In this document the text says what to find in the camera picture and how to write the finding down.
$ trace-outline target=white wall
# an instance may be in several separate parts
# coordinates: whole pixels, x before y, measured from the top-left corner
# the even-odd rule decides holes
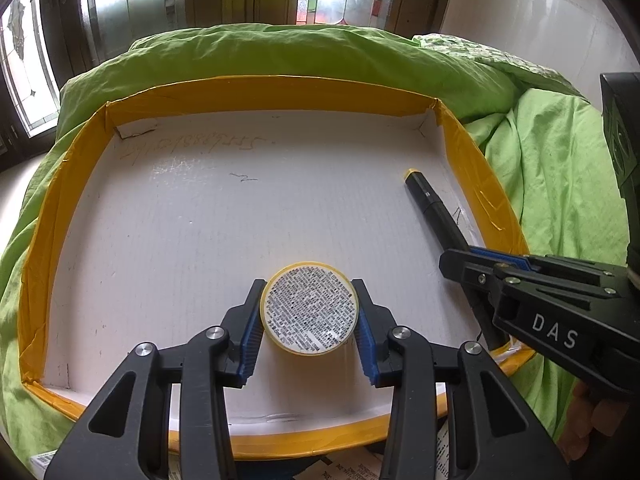
[[[14,231],[24,193],[43,158],[36,156],[0,173],[0,254]]]
[[[441,32],[558,70],[601,110],[600,73],[640,70],[601,0],[449,0]]]

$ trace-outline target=paper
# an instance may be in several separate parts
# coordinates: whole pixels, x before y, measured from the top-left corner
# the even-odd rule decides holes
[[[44,480],[44,473],[47,471],[53,456],[56,454],[57,449],[41,453],[40,455],[34,455],[29,459],[31,466],[31,472],[37,478],[37,480]],[[168,480],[181,480],[180,475],[180,457],[169,453],[169,478]]]
[[[34,455],[29,459],[31,472],[38,480],[42,480],[44,478],[44,473],[47,470],[47,466],[49,465],[55,454],[56,450],[54,449],[53,451]]]
[[[382,462],[364,447],[330,453],[294,476],[296,480],[378,480]]]
[[[435,480],[447,480],[447,478],[449,478],[449,421],[445,420],[436,440]]]
[[[47,466],[55,453],[54,450],[31,457],[31,471],[38,480],[43,480]],[[378,480],[381,468],[381,455],[373,454],[365,447],[355,447],[329,453],[294,478],[296,480]],[[437,435],[435,480],[447,480],[448,477],[449,424],[445,422]],[[180,457],[169,454],[168,480],[181,480],[181,478]]]
[[[43,383],[86,405],[135,345],[186,343],[243,304],[255,278],[302,261],[363,279],[375,304],[431,342],[475,339],[478,324],[438,270],[442,248],[402,179],[407,168],[423,172],[467,240],[481,244],[443,143],[432,110],[195,114],[114,136],[66,232]],[[265,446],[254,450],[273,449],[271,434],[388,415],[392,389],[370,386],[352,341],[303,359],[265,337],[247,385],[225,393],[232,438],[255,435]],[[372,434],[382,436],[377,420]],[[309,449],[323,446],[322,433],[308,435]]]

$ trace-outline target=green bedsheet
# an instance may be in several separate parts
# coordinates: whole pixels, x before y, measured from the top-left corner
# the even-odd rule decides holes
[[[448,36],[410,41],[347,26],[225,25],[147,38],[65,85],[58,140],[29,184],[0,260],[0,416],[23,461],[55,449],[71,427],[20,385],[16,338],[22,264],[66,149],[106,101],[177,81],[255,74],[350,79],[440,98],[494,168],[533,253],[624,263],[626,211],[602,118],[556,72]],[[557,434],[573,378],[537,356],[514,382]]]

